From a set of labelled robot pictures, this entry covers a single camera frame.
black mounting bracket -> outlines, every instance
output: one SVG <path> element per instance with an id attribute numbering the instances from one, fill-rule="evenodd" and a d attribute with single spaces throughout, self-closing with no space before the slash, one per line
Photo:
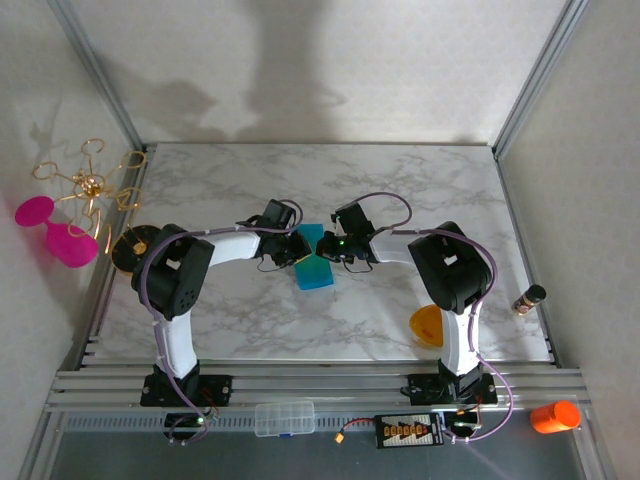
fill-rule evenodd
<path id="1" fill-rule="evenodd" d="M 340 223 L 344 235 L 336 235 L 329 230 L 316 245 L 316 255 L 334 263 L 353 264 L 355 259 L 378 263 L 369 242 L 376 231 L 367 220 L 362 207 L 355 203 L 342 207 L 331 215 L 331 221 Z"/>
<path id="2" fill-rule="evenodd" d="M 229 375 L 200 375 L 200 364 L 189 374 L 176 379 L 180 390 L 198 407 L 226 407 L 231 398 L 232 377 Z M 157 365 L 153 373 L 144 379 L 140 396 L 143 407 L 184 407 L 182 399 L 175 392 L 169 377 Z"/>
<path id="3" fill-rule="evenodd" d="M 465 377 L 471 375 L 476 380 L 460 389 L 460 380 L 465 385 Z M 493 375 L 482 373 L 479 367 L 467 375 L 456 377 L 458 381 L 446 378 L 442 373 L 416 373 L 408 375 L 408 385 L 400 393 L 409 397 L 411 405 L 497 405 L 498 395 Z"/>
<path id="4" fill-rule="evenodd" d="M 245 227 L 284 230 L 290 224 L 291 219 L 295 221 L 295 215 L 294 208 L 271 199 L 262 215 L 254 215 L 244 222 L 238 222 L 238 224 Z M 309 244 L 298 231 L 290 232 L 287 235 L 263 231 L 257 233 L 260 236 L 260 245 L 254 258 L 269 255 L 278 268 L 294 265 L 312 253 Z"/>

aluminum frame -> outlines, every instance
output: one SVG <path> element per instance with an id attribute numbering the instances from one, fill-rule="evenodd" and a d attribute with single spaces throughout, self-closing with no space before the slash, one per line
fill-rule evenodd
<path id="1" fill-rule="evenodd" d="M 516 242 L 518 243 L 518 248 L 520 249 L 520 255 L 522 256 L 522 263 L 524 264 L 524 269 L 527 274 L 527 278 L 529 279 L 529 283 L 531 285 L 537 283 L 536 280 L 540 278 L 538 270 L 531 260 L 531 246 L 529 242 L 525 239 L 524 235 L 522 235 L 522 231 L 520 229 L 521 216 L 518 211 L 517 206 L 511 200 L 511 187 L 509 185 L 509 180 L 504 174 L 502 168 L 502 162 L 500 162 L 496 158 L 496 169 L 498 171 L 498 177 L 500 178 L 500 185 L 502 186 L 502 191 L 504 192 L 504 198 L 507 203 L 507 210 L 509 211 L 509 216 L 511 217 L 511 224 L 513 225 L 513 230 L 516 234 Z M 549 318 L 550 313 L 547 308 L 547 304 L 545 302 L 540 303 L 537 307 L 538 309 L 538 318 L 540 320 L 540 327 L 542 328 L 542 332 L 544 334 L 545 341 L 547 342 L 547 350 L 549 351 L 549 355 L 552 359 L 552 364 L 557 365 L 558 367 L 563 366 L 562 356 L 558 353 L 558 350 L 555 347 L 555 343 L 553 341 L 553 337 L 551 336 L 551 331 L 549 328 Z"/>
<path id="2" fill-rule="evenodd" d="M 148 147 L 145 150 L 147 156 L 147 164 L 140 169 L 127 170 L 125 177 L 122 181 L 121 188 L 140 188 L 144 177 L 149 167 L 150 162 L 153 160 L 155 154 L 155 146 Z M 134 191 L 131 195 L 131 201 L 138 201 L 138 193 Z M 121 215 L 117 222 L 113 226 L 113 237 L 118 238 L 126 229 L 129 219 L 133 215 L 133 211 L 125 212 Z M 81 340 L 76 342 L 68 357 L 65 361 L 65 366 L 69 368 L 78 369 L 82 366 L 83 358 L 86 356 L 88 349 L 90 349 L 91 339 L 97 338 L 99 335 L 100 325 L 106 311 L 107 304 L 111 298 L 111 290 L 113 287 L 113 280 L 117 274 L 116 268 L 113 266 L 111 259 L 105 256 L 100 256 L 96 265 L 95 274 L 98 277 L 98 286 L 96 290 L 92 290 L 91 293 L 96 295 L 95 306 L 91 312 L 90 321 L 87 322 L 86 327 L 81 332 Z"/>
<path id="3" fill-rule="evenodd" d="M 62 30 L 64 30 L 69 43 L 82 62 L 89 78 L 91 78 L 98 93 L 107 104 L 113 118 L 120 127 L 120 130 L 122 130 L 122 133 L 127 138 L 129 145 L 134 150 L 142 150 L 144 145 L 140 139 L 140 135 L 133 125 L 127 110 L 122 105 L 120 97 L 111 85 L 111 82 L 109 82 L 102 65 L 100 65 L 100 61 L 91 46 L 89 37 L 82 27 L 82 23 L 80 23 L 73 6 L 67 0 L 47 0 L 47 3 L 56 16 Z"/>
<path id="4" fill-rule="evenodd" d="M 542 52 L 531 69 L 511 112 L 509 112 L 507 120 L 493 142 L 492 148 L 496 158 L 504 158 L 507 154 L 558 59 L 567 47 L 588 4 L 589 0 L 566 1 L 558 21 L 551 30 Z"/>
<path id="5" fill-rule="evenodd" d="M 591 401 L 582 375 L 576 369 L 559 369 L 540 362 L 497 363 L 496 367 L 513 388 L 516 409 L 533 408 L 561 399 L 573 400 L 583 412 L 583 423 L 574 431 L 574 441 L 587 479 L 615 478 L 606 448 L 595 424 Z M 255 405 L 309 399 L 317 417 L 325 418 L 322 428 L 330 430 L 335 418 L 362 414 L 443 411 L 452 406 L 415 406 L 400 394 L 411 373 L 434 373 L 435 362 L 340 362 L 333 364 L 288 364 L 274 362 L 215 362 L 202 365 L 204 374 L 234 376 L 228 407 L 222 409 L 227 421 L 220 431 L 249 431 Z M 144 377 L 152 372 L 148 362 L 138 365 L 94 365 L 56 375 L 45 405 L 46 424 L 34 447 L 35 459 L 25 464 L 21 479 L 48 478 L 53 468 L 61 435 L 68 425 L 78 428 L 77 419 L 92 422 L 92 431 L 158 431 L 167 413 L 186 408 L 149 408 L 139 405 Z M 499 404 L 489 410 L 507 408 L 504 385 L 496 378 Z"/>

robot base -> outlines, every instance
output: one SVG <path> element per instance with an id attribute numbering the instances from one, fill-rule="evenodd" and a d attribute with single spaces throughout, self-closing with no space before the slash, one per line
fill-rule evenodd
<path id="1" fill-rule="evenodd" d="M 200 375 L 200 364 L 187 376 L 176 379 L 182 392 L 198 407 L 226 407 L 231 397 L 231 377 L 229 375 Z M 140 397 L 143 407 L 184 407 L 182 399 L 175 392 L 167 374 L 157 365 L 153 373 L 144 379 Z"/>
<path id="2" fill-rule="evenodd" d="M 400 392 L 411 405 L 497 405 L 498 395 L 493 375 L 482 373 L 478 365 L 466 375 L 456 377 L 441 362 L 440 373 L 409 375 L 408 386 Z"/>

clear plastic box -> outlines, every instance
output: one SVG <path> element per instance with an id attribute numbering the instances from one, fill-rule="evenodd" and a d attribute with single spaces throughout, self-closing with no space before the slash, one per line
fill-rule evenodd
<path id="1" fill-rule="evenodd" d="M 316 429 L 313 402 L 304 400 L 256 405 L 257 437 L 278 437 L 313 433 Z"/>

gray floor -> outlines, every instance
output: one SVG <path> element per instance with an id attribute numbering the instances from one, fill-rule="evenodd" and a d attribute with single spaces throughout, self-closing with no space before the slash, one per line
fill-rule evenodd
<path id="1" fill-rule="evenodd" d="M 485 414 L 487 423 L 502 413 Z M 537 434 L 516 412 L 494 437 L 471 445 L 377 450 L 373 431 L 293 438 L 216 433 L 169 447 L 159 433 L 67 433 L 53 479 L 582 479 L 573 434 Z"/>

